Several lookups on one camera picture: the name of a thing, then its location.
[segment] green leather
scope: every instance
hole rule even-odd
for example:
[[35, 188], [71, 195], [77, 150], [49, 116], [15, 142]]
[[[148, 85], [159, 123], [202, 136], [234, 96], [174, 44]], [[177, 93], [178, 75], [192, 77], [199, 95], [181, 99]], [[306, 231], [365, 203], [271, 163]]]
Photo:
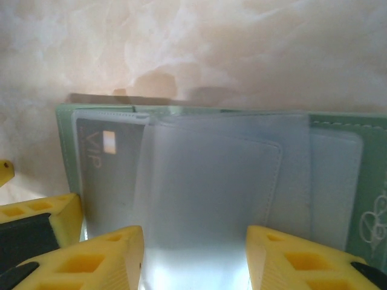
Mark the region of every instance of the green leather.
[[[75, 109], [102, 109], [117, 112], [147, 112], [155, 115], [190, 115], [230, 112], [229, 109], [181, 106], [128, 106], [62, 104], [56, 109], [63, 160], [70, 190], [79, 192], [76, 150], [71, 114]], [[310, 126], [354, 132], [363, 139], [363, 156], [356, 201], [346, 250], [387, 272], [387, 116], [310, 112]], [[360, 235], [363, 225], [364, 241]]]

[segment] beige marble wall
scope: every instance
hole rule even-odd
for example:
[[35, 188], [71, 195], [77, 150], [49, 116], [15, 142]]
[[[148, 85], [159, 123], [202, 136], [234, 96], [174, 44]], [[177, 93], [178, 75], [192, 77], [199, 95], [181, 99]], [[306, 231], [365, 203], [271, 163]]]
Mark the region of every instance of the beige marble wall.
[[0, 202], [66, 192], [71, 92], [387, 111], [385, 0], [0, 0]]

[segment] wallet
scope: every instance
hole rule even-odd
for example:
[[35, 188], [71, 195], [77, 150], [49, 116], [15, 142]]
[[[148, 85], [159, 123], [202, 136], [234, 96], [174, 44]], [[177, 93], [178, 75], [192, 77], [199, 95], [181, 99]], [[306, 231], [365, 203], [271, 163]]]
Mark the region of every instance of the wallet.
[[150, 289], [160, 275], [168, 289], [241, 289], [235, 245], [250, 224], [387, 272], [385, 115], [85, 104], [56, 115], [86, 235], [143, 226]]

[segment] yellow clamp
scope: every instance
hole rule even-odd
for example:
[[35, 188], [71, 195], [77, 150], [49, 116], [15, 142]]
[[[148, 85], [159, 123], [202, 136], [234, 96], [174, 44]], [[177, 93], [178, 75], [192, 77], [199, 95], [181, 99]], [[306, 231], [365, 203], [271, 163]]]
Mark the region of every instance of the yellow clamp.
[[8, 160], [0, 160], [0, 187], [14, 176], [13, 164]]

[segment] yellow foam block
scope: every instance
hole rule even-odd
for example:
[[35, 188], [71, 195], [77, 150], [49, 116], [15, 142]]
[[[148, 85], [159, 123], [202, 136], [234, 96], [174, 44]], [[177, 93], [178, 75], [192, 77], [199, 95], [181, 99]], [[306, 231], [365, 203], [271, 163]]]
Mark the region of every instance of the yellow foam block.
[[8, 160], [0, 160], [0, 187], [14, 176], [13, 164]]
[[378, 290], [350, 264], [363, 259], [269, 228], [248, 228], [246, 252], [254, 290]]
[[60, 247], [79, 242], [83, 214], [75, 193], [0, 206], [0, 224], [50, 213], [50, 224]]
[[133, 290], [144, 252], [141, 227], [127, 227], [25, 261], [39, 267], [14, 290]]

